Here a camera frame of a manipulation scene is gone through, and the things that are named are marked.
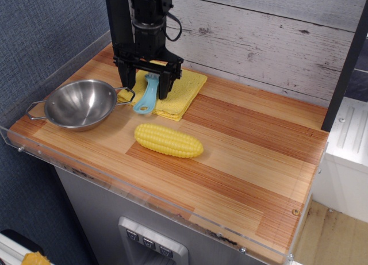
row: metal bowl handle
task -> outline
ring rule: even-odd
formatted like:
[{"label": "metal bowl handle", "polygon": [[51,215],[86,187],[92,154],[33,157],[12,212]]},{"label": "metal bowl handle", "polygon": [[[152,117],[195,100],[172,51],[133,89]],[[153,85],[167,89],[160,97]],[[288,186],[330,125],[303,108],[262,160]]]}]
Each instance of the metal bowl handle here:
[{"label": "metal bowl handle", "polygon": [[31,105],[29,105],[29,107],[26,109],[25,113],[27,114],[27,116],[31,119],[31,120],[43,120],[46,118],[46,116],[44,117],[33,117],[29,111],[31,110],[31,108],[35,105],[35,104],[38,104],[38,103],[43,103],[43,102],[46,102],[46,100],[41,100],[41,101],[36,101],[36,102],[33,102]]},{"label": "metal bowl handle", "polygon": [[120,106],[120,105],[125,105],[125,104],[132,103],[134,97],[136,96],[136,93],[134,91],[132,91],[131,89],[129,89],[128,87],[115,88],[115,90],[116,91],[117,90],[127,90],[127,91],[130,91],[133,94],[131,100],[126,101],[126,102],[122,102],[122,103],[116,103],[115,106]]}]

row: yellow object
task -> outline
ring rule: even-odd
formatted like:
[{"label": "yellow object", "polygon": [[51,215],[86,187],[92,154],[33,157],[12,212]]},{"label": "yellow object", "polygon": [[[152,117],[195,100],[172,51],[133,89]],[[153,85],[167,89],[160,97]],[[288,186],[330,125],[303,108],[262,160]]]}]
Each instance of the yellow object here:
[{"label": "yellow object", "polygon": [[[136,96],[130,104],[131,106],[135,105],[145,92],[147,81],[144,76],[146,74],[147,71],[142,70],[138,71],[136,74],[136,84],[133,88]],[[163,100],[157,98],[156,106],[152,114],[179,121],[206,80],[207,76],[203,74],[183,70],[182,77],[174,81],[171,91],[167,94],[167,98]],[[131,94],[126,90],[121,90],[118,94],[119,102],[125,102],[130,98]]]},{"label": "yellow object", "polygon": [[51,265],[51,263],[39,252],[31,252],[24,256],[21,265]]},{"label": "yellow object", "polygon": [[195,137],[158,124],[138,125],[134,137],[143,147],[166,155],[192,158],[203,153],[203,145]]}]

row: whitewashed wood wall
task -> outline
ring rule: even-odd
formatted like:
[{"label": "whitewashed wood wall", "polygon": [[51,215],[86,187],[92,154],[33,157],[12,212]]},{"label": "whitewashed wood wall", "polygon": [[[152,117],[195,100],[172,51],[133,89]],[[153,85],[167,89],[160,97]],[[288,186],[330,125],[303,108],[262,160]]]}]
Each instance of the whitewashed wood wall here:
[{"label": "whitewashed wood wall", "polygon": [[327,107],[365,1],[174,0],[183,33],[167,48],[185,67]]}]

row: blue plastic utensil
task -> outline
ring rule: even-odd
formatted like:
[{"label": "blue plastic utensil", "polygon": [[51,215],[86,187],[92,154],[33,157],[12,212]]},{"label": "blue plastic utensil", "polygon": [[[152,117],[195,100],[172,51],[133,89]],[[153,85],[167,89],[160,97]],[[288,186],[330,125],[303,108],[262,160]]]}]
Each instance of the blue plastic utensil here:
[{"label": "blue plastic utensil", "polygon": [[133,110],[136,113],[148,114],[154,109],[157,99],[159,78],[159,74],[153,74],[151,72],[145,75],[145,79],[147,80],[148,84],[143,97],[133,107]]}]

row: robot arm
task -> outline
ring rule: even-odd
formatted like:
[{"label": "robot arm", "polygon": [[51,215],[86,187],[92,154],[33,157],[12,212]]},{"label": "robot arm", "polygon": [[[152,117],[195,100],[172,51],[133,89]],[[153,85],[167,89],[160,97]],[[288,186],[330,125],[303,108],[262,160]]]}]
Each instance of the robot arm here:
[{"label": "robot arm", "polygon": [[[114,63],[118,67],[123,86],[133,88],[136,69],[159,74],[159,98],[165,99],[174,80],[181,77],[183,59],[165,47],[166,18],[180,22],[169,13],[172,0],[131,0],[134,19],[131,20],[129,0],[106,0],[114,49]],[[135,29],[133,39],[132,25]],[[166,65],[150,63],[151,60]]]}]

